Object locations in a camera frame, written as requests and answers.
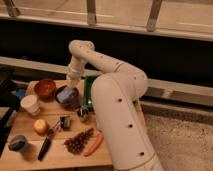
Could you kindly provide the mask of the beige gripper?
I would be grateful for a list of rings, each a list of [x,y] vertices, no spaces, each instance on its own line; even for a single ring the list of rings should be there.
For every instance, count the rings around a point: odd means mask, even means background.
[[[71,88],[75,87],[78,84],[78,82],[81,80],[81,76],[82,76],[81,72],[75,69],[69,68],[66,75],[67,86]]]

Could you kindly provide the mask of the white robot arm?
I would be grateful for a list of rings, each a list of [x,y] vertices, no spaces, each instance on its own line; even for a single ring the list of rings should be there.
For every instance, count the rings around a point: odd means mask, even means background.
[[[73,40],[67,81],[77,85],[86,64],[102,72],[91,87],[91,99],[99,128],[116,171],[164,171],[133,102],[148,89],[141,69],[104,55],[90,41]]]

